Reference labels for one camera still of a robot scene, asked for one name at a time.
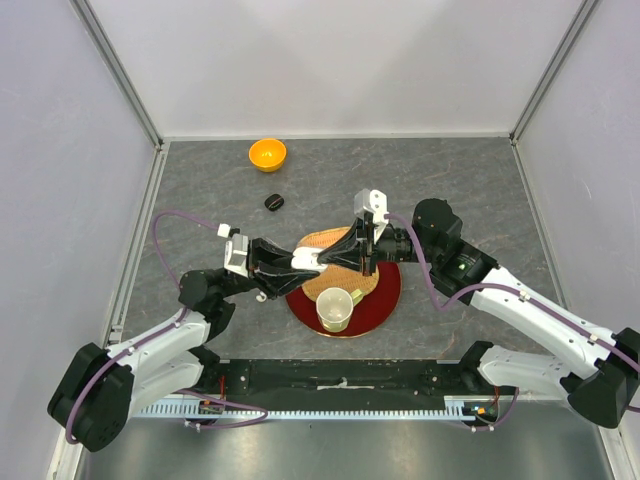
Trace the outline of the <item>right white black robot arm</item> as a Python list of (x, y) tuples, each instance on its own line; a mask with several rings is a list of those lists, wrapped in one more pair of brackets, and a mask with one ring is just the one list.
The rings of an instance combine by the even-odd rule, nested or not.
[(317, 253), (319, 265), (364, 275), (380, 262), (416, 262), (439, 311), (456, 303), (503, 320), (546, 349), (523, 354), (476, 342), (458, 381), (477, 394), (490, 385), (563, 396), (569, 406), (604, 428), (633, 411), (639, 388), (639, 334), (618, 333), (583, 319), (517, 279), (494, 258), (462, 239), (462, 220), (444, 200), (420, 201), (410, 220), (388, 212), (385, 196), (366, 191), (356, 220), (336, 243)]

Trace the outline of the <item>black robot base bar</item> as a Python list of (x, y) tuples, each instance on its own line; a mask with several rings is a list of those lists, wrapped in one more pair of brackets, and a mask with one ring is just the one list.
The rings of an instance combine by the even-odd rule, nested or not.
[(233, 359), (207, 366), (196, 383), (202, 393), (247, 395), (276, 389), (326, 387), (415, 390), (427, 394), (474, 394), (487, 387), (471, 367), (435, 360)]

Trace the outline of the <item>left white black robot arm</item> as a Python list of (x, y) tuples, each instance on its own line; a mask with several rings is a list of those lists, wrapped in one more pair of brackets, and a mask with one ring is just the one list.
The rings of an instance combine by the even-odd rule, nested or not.
[(81, 347), (47, 406), (70, 444), (96, 452), (139, 410), (192, 387), (208, 393), (219, 382), (219, 358), (206, 343), (220, 335), (235, 311), (229, 297), (257, 290), (261, 300), (284, 296), (325, 269), (317, 247), (289, 252), (261, 239), (235, 235), (224, 265), (184, 273), (181, 309), (133, 339), (102, 348)]

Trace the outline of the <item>white earbud charging case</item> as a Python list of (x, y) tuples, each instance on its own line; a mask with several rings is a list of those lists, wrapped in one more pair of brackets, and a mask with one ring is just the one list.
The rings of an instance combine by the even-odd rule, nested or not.
[(320, 247), (300, 246), (293, 251), (291, 267), (296, 270), (309, 270), (322, 273), (327, 269), (326, 264), (319, 262)]

